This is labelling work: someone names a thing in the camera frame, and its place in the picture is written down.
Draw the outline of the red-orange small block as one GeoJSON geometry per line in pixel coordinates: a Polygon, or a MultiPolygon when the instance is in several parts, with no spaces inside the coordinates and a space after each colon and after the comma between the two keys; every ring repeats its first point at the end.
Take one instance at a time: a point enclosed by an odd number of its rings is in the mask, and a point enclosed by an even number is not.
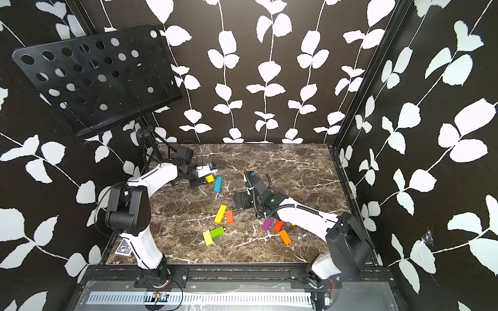
{"type": "Polygon", "coordinates": [[[227,224],[233,224],[234,223],[234,217],[233,217],[233,211],[229,210],[226,212],[226,223],[227,224]]]}

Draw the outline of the cyan block group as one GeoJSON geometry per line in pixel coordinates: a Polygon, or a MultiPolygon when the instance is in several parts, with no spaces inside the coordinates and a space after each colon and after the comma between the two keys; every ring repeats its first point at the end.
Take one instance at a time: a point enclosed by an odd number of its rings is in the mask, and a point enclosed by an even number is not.
{"type": "Polygon", "coordinates": [[[222,182],[223,182],[223,179],[222,179],[221,176],[216,177],[215,188],[214,188],[214,191],[216,193],[220,193],[221,192],[222,182]]]}

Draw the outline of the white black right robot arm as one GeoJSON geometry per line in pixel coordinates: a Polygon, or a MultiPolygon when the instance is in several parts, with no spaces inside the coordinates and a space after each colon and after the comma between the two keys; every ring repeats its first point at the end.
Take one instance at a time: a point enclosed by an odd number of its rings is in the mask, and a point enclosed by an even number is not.
{"type": "Polygon", "coordinates": [[[328,251],[307,268],[307,279],[313,286],[330,277],[359,277],[364,273],[374,247],[354,215],[321,212],[281,193],[257,196],[247,190],[235,193],[233,200],[237,209],[253,209],[259,218],[295,224],[327,244],[328,251]]]}

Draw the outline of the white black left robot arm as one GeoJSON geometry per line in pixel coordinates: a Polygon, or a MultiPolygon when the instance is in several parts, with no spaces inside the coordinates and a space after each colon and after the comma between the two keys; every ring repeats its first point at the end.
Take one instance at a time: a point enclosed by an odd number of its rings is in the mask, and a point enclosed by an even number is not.
{"type": "Polygon", "coordinates": [[[216,171],[214,163],[161,163],[135,180],[109,189],[105,224],[127,241],[140,268],[158,271],[165,264],[165,257],[150,232],[150,197],[166,184],[178,180],[188,180],[196,187],[216,171]]]}

